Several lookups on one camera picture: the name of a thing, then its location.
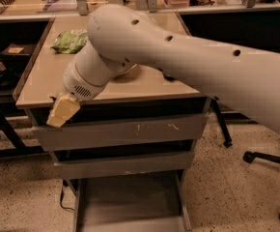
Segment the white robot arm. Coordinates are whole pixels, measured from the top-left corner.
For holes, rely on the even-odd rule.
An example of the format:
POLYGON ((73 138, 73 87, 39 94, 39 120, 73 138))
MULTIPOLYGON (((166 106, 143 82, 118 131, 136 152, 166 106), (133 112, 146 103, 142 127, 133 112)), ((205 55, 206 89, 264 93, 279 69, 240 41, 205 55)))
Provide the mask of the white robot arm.
POLYGON ((280 53, 177 34, 115 4, 90 14, 87 35, 65 70, 49 126, 62 127, 110 80, 144 65, 280 133, 280 53))

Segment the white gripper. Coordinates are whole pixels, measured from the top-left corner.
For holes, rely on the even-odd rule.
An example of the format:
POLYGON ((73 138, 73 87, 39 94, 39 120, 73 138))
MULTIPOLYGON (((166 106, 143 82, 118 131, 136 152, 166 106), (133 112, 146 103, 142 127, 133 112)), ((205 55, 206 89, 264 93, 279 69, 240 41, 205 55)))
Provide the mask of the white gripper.
POLYGON ((91 101, 105 88, 85 81, 77 70, 74 60, 70 61, 64 71, 63 85, 69 93, 62 94, 56 99, 46 121, 54 128, 62 127, 80 109, 78 99, 91 101))

